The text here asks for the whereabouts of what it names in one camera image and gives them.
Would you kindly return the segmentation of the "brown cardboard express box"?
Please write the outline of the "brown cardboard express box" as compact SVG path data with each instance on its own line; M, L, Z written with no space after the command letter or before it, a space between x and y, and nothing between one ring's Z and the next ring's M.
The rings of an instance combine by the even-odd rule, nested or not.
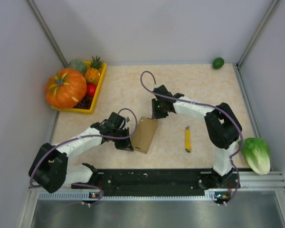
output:
M142 116L132 137L133 149L137 152L147 154L157 127L157 120Z

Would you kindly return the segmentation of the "yellow utility knife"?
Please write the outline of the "yellow utility knife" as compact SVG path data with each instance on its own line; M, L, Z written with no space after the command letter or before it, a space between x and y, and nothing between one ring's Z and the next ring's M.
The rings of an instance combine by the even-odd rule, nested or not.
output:
M189 126L185 128L185 151L188 153L191 152L190 127Z

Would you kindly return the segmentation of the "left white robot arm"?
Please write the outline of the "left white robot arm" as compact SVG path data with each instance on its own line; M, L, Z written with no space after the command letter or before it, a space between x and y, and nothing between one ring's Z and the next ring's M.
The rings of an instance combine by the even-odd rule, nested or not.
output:
M42 187L48 193L54 193L68 185L94 188L98 184L97 169L87 162L78 166L72 166L70 162L84 152L109 141L118 150L132 152L132 134L128 122L129 118L112 112L109 118L90 125L67 141L54 145L43 144L28 172L30 186Z

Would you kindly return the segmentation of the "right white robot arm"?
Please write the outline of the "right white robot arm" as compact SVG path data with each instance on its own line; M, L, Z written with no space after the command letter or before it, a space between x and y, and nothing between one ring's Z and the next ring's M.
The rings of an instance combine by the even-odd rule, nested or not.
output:
M196 102L185 95L172 94L164 85L151 91L152 118L162 119L169 113L182 114L201 120L205 123L210 141L215 146L215 162L212 176L213 184L218 188L225 187L234 168L232 155L236 141L242 137L242 126L227 103L217 106Z

